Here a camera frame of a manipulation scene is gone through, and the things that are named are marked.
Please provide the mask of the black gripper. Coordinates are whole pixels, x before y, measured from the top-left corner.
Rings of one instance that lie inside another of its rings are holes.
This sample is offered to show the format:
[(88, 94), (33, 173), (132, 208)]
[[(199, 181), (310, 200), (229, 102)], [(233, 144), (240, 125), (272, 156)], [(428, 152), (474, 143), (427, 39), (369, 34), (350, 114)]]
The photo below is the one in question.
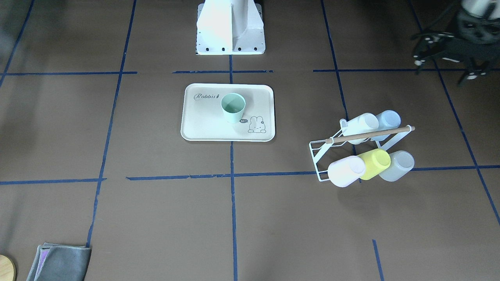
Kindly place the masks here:
[(411, 40), (416, 39), (412, 52), (416, 74), (438, 54), (441, 59), (465, 65), (458, 81), (462, 87), (468, 80), (487, 75), (491, 65), (499, 63), (499, 10), (458, 10), (445, 32), (420, 32), (411, 36)]

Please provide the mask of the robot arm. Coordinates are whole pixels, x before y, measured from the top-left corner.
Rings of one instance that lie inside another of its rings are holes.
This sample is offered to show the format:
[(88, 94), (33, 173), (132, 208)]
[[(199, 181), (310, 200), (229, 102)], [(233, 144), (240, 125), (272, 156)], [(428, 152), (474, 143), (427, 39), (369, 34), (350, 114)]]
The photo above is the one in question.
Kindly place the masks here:
[(454, 0), (428, 27), (414, 34), (419, 74), (427, 61), (463, 63), (461, 80), (487, 75), (499, 63), (499, 1)]

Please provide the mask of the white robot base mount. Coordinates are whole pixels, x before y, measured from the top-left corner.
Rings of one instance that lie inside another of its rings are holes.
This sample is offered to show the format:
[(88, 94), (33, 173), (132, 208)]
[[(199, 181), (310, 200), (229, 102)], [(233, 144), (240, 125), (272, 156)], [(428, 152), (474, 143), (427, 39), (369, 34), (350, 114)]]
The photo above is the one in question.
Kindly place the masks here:
[(198, 55), (261, 55), (266, 51), (261, 0), (206, 0), (198, 5)]

